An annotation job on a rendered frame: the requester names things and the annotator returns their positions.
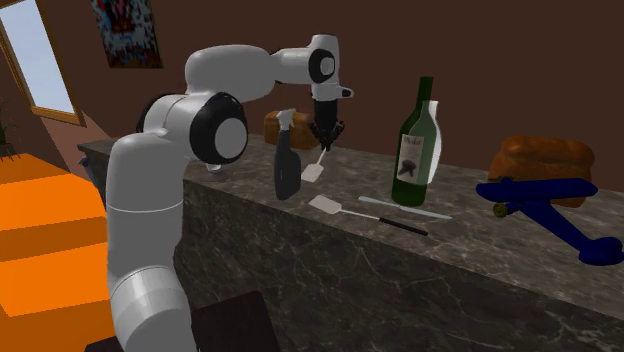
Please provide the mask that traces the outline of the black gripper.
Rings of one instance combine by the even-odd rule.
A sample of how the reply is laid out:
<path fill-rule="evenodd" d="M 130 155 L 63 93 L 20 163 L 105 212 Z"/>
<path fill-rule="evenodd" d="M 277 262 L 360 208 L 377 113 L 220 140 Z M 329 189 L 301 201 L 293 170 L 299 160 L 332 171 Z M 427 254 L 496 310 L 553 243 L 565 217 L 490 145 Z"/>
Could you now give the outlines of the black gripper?
<path fill-rule="evenodd" d="M 309 127 L 322 150 L 330 150 L 344 130 L 343 122 L 337 120 L 337 111 L 337 100 L 314 101 L 314 122 Z"/>

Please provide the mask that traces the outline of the small brown bread loaf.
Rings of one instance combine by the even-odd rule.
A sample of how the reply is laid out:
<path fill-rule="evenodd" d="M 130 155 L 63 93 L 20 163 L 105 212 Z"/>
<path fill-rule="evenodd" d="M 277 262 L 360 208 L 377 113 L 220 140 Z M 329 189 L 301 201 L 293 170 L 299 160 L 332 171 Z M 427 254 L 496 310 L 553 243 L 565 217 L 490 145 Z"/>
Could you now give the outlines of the small brown bread loaf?
<path fill-rule="evenodd" d="M 277 111 L 268 113 L 264 118 L 264 141 L 268 144 L 276 145 L 280 130 Z M 300 150 L 310 150 L 319 145 L 318 140 L 312 133 L 309 124 L 314 119 L 306 113 L 295 112 L 293 115 L 294 126 L 290 127 L 290 147 Z"/>

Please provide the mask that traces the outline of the small white spatula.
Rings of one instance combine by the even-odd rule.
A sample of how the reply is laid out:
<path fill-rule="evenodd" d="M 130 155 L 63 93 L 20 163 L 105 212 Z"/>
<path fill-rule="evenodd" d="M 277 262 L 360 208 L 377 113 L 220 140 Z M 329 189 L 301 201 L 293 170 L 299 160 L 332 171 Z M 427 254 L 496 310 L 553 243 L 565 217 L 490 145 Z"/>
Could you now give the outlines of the small white spatula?
<path fill-rule="evenodd" d="M 322 159 L 326 153 L 326 150 L 323 149 L 318 160 L 315 163 L 308 164 L 304 171 L 301 174 L 301 179 L 306 182 L 314 183 L 321 173 L 324 170 L 324 167 L 321 165 Z"/>

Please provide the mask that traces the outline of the black spray bottle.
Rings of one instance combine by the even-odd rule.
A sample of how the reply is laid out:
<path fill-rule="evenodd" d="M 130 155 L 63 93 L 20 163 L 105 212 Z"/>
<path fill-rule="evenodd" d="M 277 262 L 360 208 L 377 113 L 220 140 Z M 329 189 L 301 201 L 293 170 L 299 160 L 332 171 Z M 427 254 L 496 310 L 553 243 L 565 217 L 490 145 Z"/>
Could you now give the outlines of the black spray bottle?
<path fill-rule="evenodd" d="M 279 133 L 274 156 L 274 189 L 278 200 L 287 200 L 301 187 L 301 160 L 291 149 L 290 127 L 294 126 L 294 108 L 277 114 Z"/>

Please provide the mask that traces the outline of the green wine bottle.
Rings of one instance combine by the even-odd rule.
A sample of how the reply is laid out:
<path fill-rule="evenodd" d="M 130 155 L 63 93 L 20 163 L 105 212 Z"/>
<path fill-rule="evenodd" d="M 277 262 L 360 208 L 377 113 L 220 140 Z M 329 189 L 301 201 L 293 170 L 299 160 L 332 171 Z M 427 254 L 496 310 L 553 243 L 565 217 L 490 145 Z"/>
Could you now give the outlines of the green wine bottle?
<path fill-rule="evenodd" d="M 436 128 L 429 112 L 433 78 L 420 78 L 416 106 L 400 129 L 392 200 L 402 206 L 424 203 Z"/>

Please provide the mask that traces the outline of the white knife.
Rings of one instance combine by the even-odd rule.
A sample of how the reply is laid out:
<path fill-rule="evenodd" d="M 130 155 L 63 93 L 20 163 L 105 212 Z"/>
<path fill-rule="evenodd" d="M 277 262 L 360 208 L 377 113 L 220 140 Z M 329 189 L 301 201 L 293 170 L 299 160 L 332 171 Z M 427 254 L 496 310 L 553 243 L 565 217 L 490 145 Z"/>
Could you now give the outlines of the white knife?
<path fill-rule="evenodd" d="M 417 209 L 417 208 L 412 208 L 412 207 L 406 207 L 406 206 L 402 206 L 402 205 L 399 205 L 399 204 L 396 204 L 396 203 L 381 201 L 381 200 L 370 198 L 370 197 L 366 197 L 366 196 L 359 196 L 358 200 L 362 201 L 362 202 L 367 202 L 367 203 L 391 206 L 391 207 L 398 208 L 398 209 L 400 209 L 402 211 L 405 211 L 405 212 L 410 212 L 410 213 L 418 214 L 418 215 L 422 215 L 422 216 L 427 216 L 427 217 L 432 217 L 432 218 L 437 218 L 437 219 L 445 219 L 445 220 L 452 219 L 452 217 L 447 216 L 447 215 L 442 215 L 442 214 L 439 214 L 439 213 L 429 212 L 429 211 L 425 211 L 425 210 L 421 210 L 421 209 Z"/>

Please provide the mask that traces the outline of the clear stemmed glass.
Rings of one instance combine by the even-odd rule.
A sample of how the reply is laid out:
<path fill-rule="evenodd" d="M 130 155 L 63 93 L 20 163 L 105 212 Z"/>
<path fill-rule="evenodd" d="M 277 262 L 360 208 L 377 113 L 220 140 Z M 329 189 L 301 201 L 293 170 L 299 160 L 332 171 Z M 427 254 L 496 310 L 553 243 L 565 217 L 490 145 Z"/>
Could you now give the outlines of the clear stemmed glass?
<path fill-rule="evenodd" d="M 205 164 L 206 172 L 203 174 L 205 182 L 222 182 L 231 177 L 231 171 L 224 165 Z"/>

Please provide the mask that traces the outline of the dark robot stand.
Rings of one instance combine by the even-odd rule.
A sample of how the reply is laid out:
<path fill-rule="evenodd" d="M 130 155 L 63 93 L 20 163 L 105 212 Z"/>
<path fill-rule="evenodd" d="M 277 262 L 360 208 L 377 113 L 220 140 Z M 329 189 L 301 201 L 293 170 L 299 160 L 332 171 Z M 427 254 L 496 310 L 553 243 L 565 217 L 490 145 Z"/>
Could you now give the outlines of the dark robot stand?
<path fill-rule="evenodd" d="M 259 291 L 195 309 L 191 317 L 199 352 L 281 352 Z"/>

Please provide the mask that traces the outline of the large brown bread loaf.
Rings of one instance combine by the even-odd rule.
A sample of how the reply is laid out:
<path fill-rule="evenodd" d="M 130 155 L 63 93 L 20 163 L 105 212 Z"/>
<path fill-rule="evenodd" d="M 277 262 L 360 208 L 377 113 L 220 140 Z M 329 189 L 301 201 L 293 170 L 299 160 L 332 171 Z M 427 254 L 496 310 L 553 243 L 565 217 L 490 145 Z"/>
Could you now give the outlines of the large brown bread loaf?
<path fill-rule="evenodd" d="M 580 178 L 591 183 L 594 161 L 592 149 L 577 140 L 513 135 L 502 142 L 493 158 L 488 182 Z"/>

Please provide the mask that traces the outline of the blue toy airplane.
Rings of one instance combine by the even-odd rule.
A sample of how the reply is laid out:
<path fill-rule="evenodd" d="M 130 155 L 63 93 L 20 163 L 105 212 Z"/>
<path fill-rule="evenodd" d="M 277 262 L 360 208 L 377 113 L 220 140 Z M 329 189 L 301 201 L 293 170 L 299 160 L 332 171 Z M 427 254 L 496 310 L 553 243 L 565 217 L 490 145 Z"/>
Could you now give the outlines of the blue toy airplane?
<path fill-rule="evenodd" d="M 512 177 L 490 178 L 477 184 L 476 193 L 494 202 L 499 218 L 522 212 L 578 251 L 587 265 L 610 266 L 624 262 L 624 244 L 615 237 L 590 239 L 551 205 L 552 200 L 594 196 L 598 188 L 582 178 L 514 181 Z"/>

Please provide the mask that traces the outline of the orange furniture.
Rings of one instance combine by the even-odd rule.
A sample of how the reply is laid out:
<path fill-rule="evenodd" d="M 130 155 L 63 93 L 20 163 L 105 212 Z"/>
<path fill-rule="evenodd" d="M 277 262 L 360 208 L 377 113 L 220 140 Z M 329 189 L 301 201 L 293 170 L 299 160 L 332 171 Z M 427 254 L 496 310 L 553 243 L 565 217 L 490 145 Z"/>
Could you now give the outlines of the orange furniture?
<path fill-rule="evenodd" d="M 113 336 L 95 186 L 29 154 L 0 160 L 0 352 L 83 352 Z"/>

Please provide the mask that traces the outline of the dark potted plant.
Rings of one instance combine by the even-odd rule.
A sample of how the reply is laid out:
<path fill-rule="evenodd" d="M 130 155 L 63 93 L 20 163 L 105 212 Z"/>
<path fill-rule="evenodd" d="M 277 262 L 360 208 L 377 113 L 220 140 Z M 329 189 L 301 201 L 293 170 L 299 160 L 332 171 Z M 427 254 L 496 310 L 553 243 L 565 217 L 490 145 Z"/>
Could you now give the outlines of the dark potted plant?
<path fill-rule="evenodd" d="M 0 162 L 3 162 L 5 158 L 13 161 L 15 157 L 20 159 L 20 155 L 17 153 L 15 147 L 7 141 L 6 132 L 10 127 L 16 127 L 15 124 L 4 125 L 2 122 L 2 111 L 5 105 L 5 101 L 0 99 Z"/>

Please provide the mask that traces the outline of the colourful wall picture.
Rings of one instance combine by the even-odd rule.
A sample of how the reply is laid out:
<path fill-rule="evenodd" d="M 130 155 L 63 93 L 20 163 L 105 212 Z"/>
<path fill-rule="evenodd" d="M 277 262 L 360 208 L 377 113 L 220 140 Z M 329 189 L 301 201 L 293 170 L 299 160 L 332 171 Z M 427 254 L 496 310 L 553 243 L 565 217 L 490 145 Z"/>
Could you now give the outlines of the colourful wall picture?
<path fill-rule="evenodd" d="M 150 0 L 91 0 L 110 68 L 163 67 Z"/>

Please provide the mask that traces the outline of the window with wooden frame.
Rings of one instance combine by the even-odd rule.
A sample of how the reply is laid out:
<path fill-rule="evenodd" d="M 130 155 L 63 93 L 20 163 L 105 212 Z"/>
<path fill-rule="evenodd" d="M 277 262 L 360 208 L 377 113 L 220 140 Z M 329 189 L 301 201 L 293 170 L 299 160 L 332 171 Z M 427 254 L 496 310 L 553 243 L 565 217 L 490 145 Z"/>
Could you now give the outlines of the window with wooden frame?
<path fill-rule="evenodd" d="M 37 0 L 0 0 L 0 49 L 34 115 L 86 125 Z"/>

